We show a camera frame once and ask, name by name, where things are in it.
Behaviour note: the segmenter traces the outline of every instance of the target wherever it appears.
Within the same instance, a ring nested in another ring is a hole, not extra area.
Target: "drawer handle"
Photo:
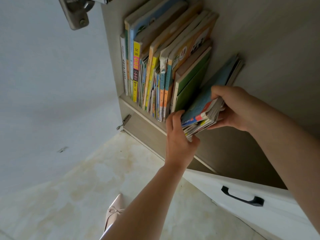
[[[225,193],[227,196],[230,196],[231,198],[234,198],[236,200],[239,200],[241,202],[247,203],[247,204],[252,205],[252,206],[263,206],[263,203],[264,203],[264,199],[262,199],[262,198],[260,198],[258,196],[255,196],[253,198],[253,200],[251,200],[251,201],[246,201],[246,200],[240,199],[238,197],[235,197],[235,196],[229,194],[229,188],[226,187],[226,186],[222,186],[221,191],[223,193]]]

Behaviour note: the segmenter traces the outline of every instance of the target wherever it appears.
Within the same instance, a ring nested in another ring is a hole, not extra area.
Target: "shoe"
[[[106,232],[110,226],[115,222],[117,217],[121,212],[124,211],[124,203],[123,203],[123,195],[122,193],[118,194],[117,198],[115,198],[114,202],[109,207],[106,212],[106,225],[104,231]]]

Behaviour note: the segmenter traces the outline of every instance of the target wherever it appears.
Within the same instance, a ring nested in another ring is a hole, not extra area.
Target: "tiled floor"
[[[163,161],[128,134],[108,141],[57,181],[0,199],[0,240],[99,239],[119,192],[126,205]],[[161,239],[263,240],[241,220],[182,179]]]

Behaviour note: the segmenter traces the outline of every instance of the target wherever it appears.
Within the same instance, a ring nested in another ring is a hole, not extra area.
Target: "drawer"
[[[183,177],[217,205],[283,240],[320,239],[288,190],[190,169]]]

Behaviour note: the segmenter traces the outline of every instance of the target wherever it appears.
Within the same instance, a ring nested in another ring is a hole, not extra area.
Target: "cabinet door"
[[[320,239],[288,190],[190,169],[183,177],[217,205],[283,240]]]
[[[68,172],[122,124],[102,10],[73,31],[58,0],[0,6],[0,195]]]

